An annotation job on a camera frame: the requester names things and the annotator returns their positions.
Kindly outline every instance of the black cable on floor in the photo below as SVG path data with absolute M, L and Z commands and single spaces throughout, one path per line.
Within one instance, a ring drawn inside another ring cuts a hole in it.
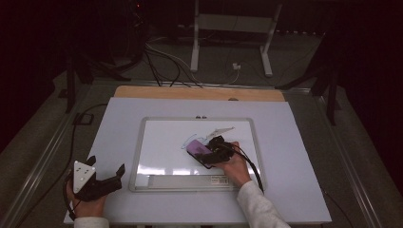
M 186 69 L 183 68 L 183 66 L 181 65 L 181 63 L 178 63 L 175 59 L 173 59 L 173 58 L 170 57 L 169 55 L 167 55 L 167 54 L 165 54 L 165 53 L 163 53 L 163 52 L 160 52 L 160 51 L 158 51 L 158 50 L 152 49 L 152 48 L 147 48 L 147 47 L 146 47 L 145 50 L 148 51 L 148 53 L 154 52 L 155 54 L 158 54 L 160 57 L 163 57 L 163 58 L 165 58 L 165 59 L 168 59 L 168 60 L 174 62 L 178 67 L 181 68 L 182 72 L 186 75 L 187 79 L 189 79 L 195 86 L 202 87 L 201 85 L 199 85 L 197 82 L 195 82 L 195 81 L 187 74 Z
M 27 210 L 27 212 L 21 217 L 21 219 L 19 220 L 19 222 L 17 223 L 17 225 L 15 227 L 20 227 L 21 224 L 27 219 L 28 215 L 33 211 L 33 209 L 45 198 L 45 196 L 50 192 L 50 190 L 59 182 L 59 180 L 65 175 L 66 171 L 68 170 L 68 167 L 70 166 L 72 157 L 73 157 L 73 150 L 74 150 L 74 135 L 75 135 L 75 131 L 76 131 L 76 127 L 77 127 L 77 122 L 79 120 L 81 120 L 83 118 L 83 116 L 86 115 L 86 113 L 95 108 L 95 107 L 99 107 L 99 106 L 106 106 L 107 104 L 96 104 L 95 106 L 89 107 L 88 109 L 86 109 L 83 113 L 81 113 L 73 122 L 73 130 L 72 130 L 72 136 L 71 136 L 71 143 L 70 143 L 70 149 L 69 149 L 69 154 L 68 154 L 68 161 L 65 165 L 65 167 L 63 168 L 63 171 L 59 174 L 59 176 L 57 177 L 57 179 L 53 182 L 53 184 L 48 188 L 48 190 L 42 194 L 42 196 L 35 202 L 33 203 L 33 205 Z

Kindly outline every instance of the black cable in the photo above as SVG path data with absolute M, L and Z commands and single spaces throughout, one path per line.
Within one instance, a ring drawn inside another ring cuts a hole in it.
M 68 167 L 70 166 L 72 156 L 73 156 L 73 147 L 74 147 L 74 135 L 75 135 L 75 130 L 77 127 L 77 121 L 81 120 L 86 113 L 98 106 L 104 106 L 107 104 L 96 104 L 95 106 L 89 107 L 86 109 L 83 113 L 81 113 L 74 121 L 73 121 L 73 130 L 72 130 L 72 137 L 71 137 L 71 143 L 70 143 L 70 149 L 69 149 L 69 155 L 68 155 L 68 161 L 63 169 L 63 171 L 60 173 L 60 175 L 57 177 L 57 179 L 54 181 L 54 183 L 48 188 L 48 190 L 42 194 L 42 196 L 35 202 L 33 205 L 27 210 L 27 212 L 21 217 L 20 221 L 17 223 L 15 227 L 21 226 L 21 224 L 27 219 L 28 215 L 33 211 L 33 209 L 45 198 L 45 196 L 50 192 L 50 190 L 59 182 L 60 178 L 62 178 L 66 171 L 68 170 Z
M 198 86 L 198 87 L 202 87 L 201 85 L 199 85 L 197 82 L 195 82 L 195 81 L 187 74 L 186 70 L 183 68 L 183 66 L 182 66 L 180 63 L 178 63 L 176 60 L 174 60 L 173 58 L 171 58 L 169 55 L 167 55 L 167 54 L 165 54 L 165 53 L 163 53 L 163 52 L 160 52 L 160 51 L 158 51 L 158 50 L 151 49 L 151 48 L 147 48 L 147 47 L 145 48 L 145 50 L 146 50 L 146 51 L 150 51 L 150 52 L 154 52 L 155 55 L 158 55 L 158 56 L 160 56 L 160 57 L 163 57 L 163 58 L 165 58 L 165 59 L 168 59 L 168 60 L 172 61 L 173 63 L 176 64 L 177 67 L 179 67 L 179 68 L 182 70 L 182 72 L 186 75 L 186 77 L 187 77 L 194 85 L 196 85 L 196 86 Z
M 158 75 L 157 75 L 156 72 L 155 72 L 156 69 L 155 69 L 155 67 L 154 67 L 153 64 L 152 64 L 151 59 L 150 59 L 148 53 L 145 52 L 144 54 L 145 54 L 145 56 L 147 57 L 148 64 L 150 65 L 151 72 L 152 72 L 152 75 L 154 76 L 155 81 L 157 82 L 158 86 L 161 86 L 161 84 L 160 84 L 160 79 L 158 78 Z
M 146 50 L 145 50 L 145 52 L 146 52 L 147 54 L 149 54 L 149 55 L 156 55 L 156 56 L 163 57 L 163 58 L 166 58 L 166 59 L 171 60 L 172 63 L 173 63 L 173 64 L 175 65 L 175 67 L 177 68 L 178 73 L 177 73 L 177 75 L 175 76 L 175 79 L 172 80 L 171 84 L 169 85 L 170 87 L 172 87 L 177 81 L 180 82 L 180 83 L 182 83 L 182 84 L 184 84 L 185 86 L 189 86 L 189 85 L 186 85 L 185 83 L 179 81 L 179 77 L 181 76 L 181 69 L 180 69 L 179 64 L 178 64 L 176 61 L 174 61 L 173 59 L 169 58 L 169 57 L 166 56 L 166 55 L 161 55 L 161 53 L 158 53 L 158 52 L 157 52 L 158 54 L 156 54 L 156 53 L 154 53 L 154 52 L 150 53 L 149 51 L 150 51 L 149 49 L 146 49 Z M 154 69 L 155 69 L 155 71 L 156 71 L 161 77 L 165 78 L 165 79 L 168 80 L 168 81 L 171 81 L 171 80 L 168 79 L 167 77 L 164 77 L 160 72 L 158 72 L 158 70 L 157 70 L 155 67 L 154 67 Z
M 347 221 L 349 222 L 350 226 L 351 226 L 352 228 L 354 228 L 353 223 L 350 221 L 349 217 L 348 217 L 347 214 L 344 212 L 344 210 L 341 208 L 341 206 L 338 205 L 338 203 L 335 201 L 335 199 L 333 199 L 333 198 L 329 195 L 329 193 L 327 193 L 327 192 L 322 188 L 322 186 L 319 186 L 319 187 L 320 187 L 320 190 L 322 190 L 323 194 L 325 194 L 325 195 L 335 204 L 335 206 L 341 211 L 341 213 L 344 215 L 344 217 L 345 217 L 345 218 L 347 219 Z

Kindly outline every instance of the cable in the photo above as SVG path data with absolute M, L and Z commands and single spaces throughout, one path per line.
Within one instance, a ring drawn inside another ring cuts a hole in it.
M 323 188 L 322 186 L 319 186 L 320 190 L 322 190 L 323 194 L 325 194 L 334 204 L 335 206 L 341 211 L 341 213 L 344 215 L 344 217 L 347 219 L 347 221 L 349 222 L 350 226 L 352 228 L 354 228 L 353 223 L 350 221 L 349 217 L 347 216 L 347 214 L 344 212 L 344 210 L 341 208 L 340 205 L 338 205 L 338 203 L 335 201 L 335 199 L 333 199 Z
M 254 163 L 249 159 L 249 157 L 246 155 L 246 153 L 245 153 L 239 146 L 234 145 L 234 144 L 231 144 L 231 146 L 228 146 L 228 145 L 226 145 L 226 144 L 219 143 L 218 145 L 219 145 L 219 146 L 222 146 L 222 147 L 224 147 L 224 148 L 226 148 L 226 149 L 229 149 L 229 150 L 231 150 L 232 152 L 234 152 L 234 153 L 240 155 L 244 160 L 246 160 L 246 161 L 249 163 L 249 165 L 250 165 L 251 168 L 253 169 L 253 172 L 255 173 L 256 179 L 257 179 L 257 181 L 258 181 L 259 188 L 260 188 L 261 192 L 264 194 L 263 183 L 261 182 L 261 178 L 260 178 L 259 171 L 258 171 L 257 167 L 255 166 L 255 164 L 254 164 Z M 240 150 L 241 153 L 238 152 L 237 150 L 235 150 L 232 146 L 237 147 L 237 148 Z
M 182 60 L 181 58 L 179 58 L 179 57 L 177 57 L 177 56 L 174 56 L 174 55 L 171 55 L 171 54 L 168 54 L 168 53 L 165 53 L 165 52 L 156 50 L 155 48 L 153 48 L 153 47 L 150 46 L 149 44 L 146 44 L 146 46 L 147 46 L 147 48 L 145 49 L 146 51 L 153 51 L 153 52 L 155 52 L 155 53 L 160 54 L 161 57 L 164 57 L 164 58 L 166 58 L 166 59 L 171 60 L 172 62 L 174 62 L 174 63 L 177 65 L 177 67 L 179 67 L 179 68 L 183 71 L 183 73 L 186 75 L 186 77 L 187 77 L 193 84 L 195 84 L 195 85 L 198 86 L 198 87 L 202 87 L 201 85 L 199 85 L 199 84 L 202 84 L 202 82 L 200 82 L 199 80 L 197 80 L 197 79 L 194 77 L 194 75 L 193 75 L 192 72 L 190 72 L 190 74 L 192 75 L 193 79 L 190 78 L 189 75 L 188 75 L 187 72 L 186 72 L 187 70 L 185 70 L 185 69 L 183 68 L 183 66 L 182 66 L 180 63 L 178 63 L 177 61 L 175 61 L 174 59 L 180 60 L 181 63 L 185 64 L 185 65 L 187 66 L 188 70 L 190 70 L 190 66 L 189 66 L 184 60 Z
M 158 52 L 158 53 L 160 53 L 160 54 L 163 54 L 163 55 L 166 55 L 166 56 L 169 56 L 169 57 L 171 57 L 171 58 L 174 58 L 174 59 L 179 60 L 179 61 L 180 61 L 181 63 L 183 63 L 183 64 L 187 67 L 187 69 L 190 71 L 190 66 L 189 66 L 183 59 L 181 59 L 181 58 L 179 58 L 179 57 L 177 57 L 177 56 L 175 56 L 175 55 L 171 55 L 171 54 L 162 52 L 162 51 L 160 51 L 160 50 L 156 50 L 155 48 L 153 48 L 153 47 L 152 47 L 151 45 L 149 45 L 148 43 L 145 43 L 145 45 L 146 45 L 150 50 L 156 51 L 156 52 Z M 191 80 L 196 86 L 202 87 L 202 86 L 199 85 L 199 84 L 203 84 L 203 83 L 202 83 L 201 81 L 199 81 L 198 79 L 195 78 L 195 76 L 193 75 L 192 71 L 190 71 L 190 75 L 192 76 L 193 80 L 192 80 L 192 79 L 189 77 L 189 75 L 186 73 L 186 70 L 184 70 L 183 66 L 182 66 L 182 65 L 179 65 L 179 66 L 180 66 L 180 68 L 183 70 L 183 72 L 186 74 L 186 76 L 189 78 L 189 80 Z
M 33 203 L 33 205 L 27 210 L 27 212 L 21 217 L 20 221 L 17 223 L 17 225 L 15 227 L 19 227 L 21 226 L 21 224 L 25 221 L 25 219 L 27 219 L 28 215 L 33 211 L 33 209 L 45 198 L 45 196 L 50 192 L 50 190 L 59 182 L 60 178 L 62 178 L 66 171 L 68 170 L 68 167 L 70 166 L 71 160 L 72 160 L 72 156 L 73 156 L 73 147 L 74 147 L 74 135 L 75 135 L 75 130 L 77 127 L 77 121 L 81 120 L 83 118 L 84 115 L 86 115 L 86 113 L 98 106 L 104 106 L 107 104 L 96 104 L 95 106 L 89 107 L 88 109 L 86 109 L 83 113 L 81 113 L 73 122 L 73 130 L 72 130 L 72 137 L 71 137 L 71 143 L 70 143 L 70 149 L 69 149 L 69 155 L 68 155 L 68 161 L 65 165 L 65 167 L 63 168 L 63 171 L 59 174 L 59 176 L 57 177 L 57 179 L 53 182 L 53 184 L 48 188 L 48 190 L 42 194 L 42 196 L 35 202 Z
M 169 56 L 162 55 L 162 54 L 160 54 L 160 53 L 158 53 L 158 52 L 153 52 L 153 51 L 148 52 L 149 50 L 147 50 L 147 49 L 146 49 L 145 51 L 147 52 L 147 54 L 155 55 L 155 56 L 158 56 L 158 57 L 162 57 L 162 58 L 169 59 L 169 60 L 171 60 L 172 63 L 175 65 L 175 67 L 176 67 L 177 70 L 178 70 L 178 73 L 177 73 L 175 79 L 172 80 L 172 82 L 171 82 L 171 84 L 170 84 L 170 87 L 173 86 L 177 81 L 180 82 L 180 83 L 182 83 L 184 86 L 190 87 L 190 85 L 187 85 L 186 83 L 184 83 L 184 82 L 182 82 L 182 81 L 179 80 L 179 77 L 181 76 L 181 68 L 180 68 L 179 64 L 178 64 L 176 61 L 174 61 L 174 60 L 173 60 L 172 58 L 170 58 Z M 154 67 L 154 65 L 152 64 L 152 62 L 149 62 L 149 63 L 147 63 L 147 64 L 149 64 L 149 66 L 152 67 L 153 70 L 155 70 L 155 72 L 156 72 L 159 76 L 161 76 L 161 77 L 165 78 L 166 80 L 170 81 L 170 79 L 168 79 L 167 77 L 164 77 L 161 73 L 158 72 L 158 70 Z

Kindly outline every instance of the dark background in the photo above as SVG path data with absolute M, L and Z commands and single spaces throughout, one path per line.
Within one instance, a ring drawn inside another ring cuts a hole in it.
M 175 39 L 181 35 L 178 24 L 193 23 L 193 1 L 152 0 L 143 5 L 144 2 L 139 1 L 144 20 L 161 35 Z M 255 2 L 263 6 L 271 4 Z M 255 2 L 230 4 L 205 0 L 201 1 L 201 10 L 217 13 L 225 9 L 227 14 L 251 16 L 270 13 L 265 7 L 254 7 Z M 66 44 L 83 47 L 99 60 L 110 58 L 111 28 L 125 20 L 120 22 L 118 17 L 108 27 L 95 4 L 95 1 L 47 0 L 0 3 L 3 121 L 0 151 L 53 92 L 51 80 L 66 70 Z M 284 2 L 277 27 L 280 34 L 326 33 L 310 68 L 329 62 L 337 65 L 338 84 L 345 87 L 400 193 L 403 192 L 401 15 L 402 8 L 394 2 L 290 0 Z

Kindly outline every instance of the metal frame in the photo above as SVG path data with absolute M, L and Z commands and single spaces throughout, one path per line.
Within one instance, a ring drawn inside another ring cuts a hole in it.
M 200 14 L 199 0 L 195 0 L 195 27 L 194 27 L 193 50 L 192 50 L 192 59 L 190 63 L 190 70 L 195 73 L 198 71 L 199 68 L 200 29 L 247 31 L 247 32 L 267 33 L 266 43 L 260 46 L 260 55 L 264 67 L 264 75 L 268 77 L 273 76 L 273 71 L 270 65 L 270 60 L 267 52 L 269 50 L 270 44 L 273 39 L 273 35 L 276 30 L 276 25 L 279 13 L 281 12 L 281 8 L 282 4 L 278 4 L 276 7 L 275 14 L 273 15 L 273 18 Z

